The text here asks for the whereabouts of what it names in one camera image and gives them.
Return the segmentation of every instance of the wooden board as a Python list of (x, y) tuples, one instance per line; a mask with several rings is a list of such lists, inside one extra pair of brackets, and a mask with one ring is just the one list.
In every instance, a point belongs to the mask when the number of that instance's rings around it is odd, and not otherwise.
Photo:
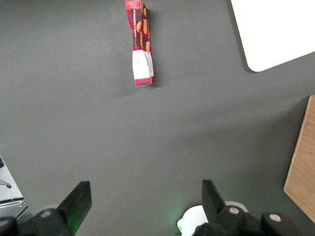
[(309, 98), (284, 191), (315, 223), (315, 96)]

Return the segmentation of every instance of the white object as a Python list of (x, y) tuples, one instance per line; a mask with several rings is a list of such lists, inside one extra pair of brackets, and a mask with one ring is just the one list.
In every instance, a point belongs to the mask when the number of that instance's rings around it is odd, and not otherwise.
[(4, 166), (0, 168), (0, 182), (5, 182), (12, 186), (11, 188), (7, 188), (6, 185), (0, 185), (0, 202), (23, 198), (22, 193), (16, 185), (9, 169), (7, 168), (1, 156), (0, 160), (2, 160), (4, 164)]
[(204, 223), (208, 223), (208, 220), (202, 205), (199, 205), (188, 209), (177, 222), (177, 226), (182, 236), (192, 236), (195, 233), (196, 227)]
[(151, 53), (143, 50), (132, 51), (134, 79), (147, 79), (154, 76)]
[(231, 0), (249, 68), (260, 72), (315, 51), (315, 0)]

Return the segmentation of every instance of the wooden edge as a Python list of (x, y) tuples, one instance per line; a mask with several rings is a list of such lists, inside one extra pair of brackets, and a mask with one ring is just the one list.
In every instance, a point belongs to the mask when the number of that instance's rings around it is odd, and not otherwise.
[(308, 114), (308, 110), (309, 110), (309, 106), (310, 106), (312, 97), (315, 97), (315, 96), (313, 96), (313, 95), (310, 96), (310, 97), (309, 97), (309, 100), (308, 100), (308, 102), (307, 102), (307, 106), (306, 106), (306, 109), (305, 109), (305, 113), (304, 113), (303, 121), (302, 121), (302, 124), (301, 124), (299, 136), (297, 137), (295, 149), (294, 149), (294, 152), (293, 152), (293, 157), (292, 157), (292, 160), (291, 160), (290, 168), (289, 168), (288, 174), (287, 174), (287, 176), (286, 176), (286, 180), (285, 180), (285, 184), (284, 184), (284, 188), (283, 188), (283, 190), (284, 190), (284, 192), (285, 192), (286, 194), (288, 194), (288, 193), (286, 192), (286, 186), (287, 186), (288, 180), (289, 180), (289, 178), (290, 178), (291, 169), (292, 169), (292, 167), (293, 167), (293, 162), (294, 162), (294, 159), (295, 159), (295, 153), (296, 153), (296, 150), (297, 150), (297, 148), (298, 148), (298, 146), (299, 146), (299, 143), (300, 143), (300, 137), (301, 137), (301, 134), (302, 134), (304, 125), (305, 125), (305, 118), (306, 118), (306, 116), (307, 116), (307, 114)]

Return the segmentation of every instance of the red snack package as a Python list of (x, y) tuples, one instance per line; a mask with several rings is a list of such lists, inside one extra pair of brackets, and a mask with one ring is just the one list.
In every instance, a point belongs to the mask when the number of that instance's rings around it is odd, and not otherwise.
[(132, 69), (136, 86), (154, 82), (148, 9), (142, 0), (126, 0), (127, 16), (132, 29)]

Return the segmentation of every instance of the white label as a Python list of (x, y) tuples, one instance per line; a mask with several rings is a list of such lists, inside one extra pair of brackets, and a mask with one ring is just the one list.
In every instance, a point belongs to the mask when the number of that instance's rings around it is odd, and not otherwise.
[(132, 52), (132, 69), (134, 79), (146, 79), (154, 76), (151, 53), (143, 50)]

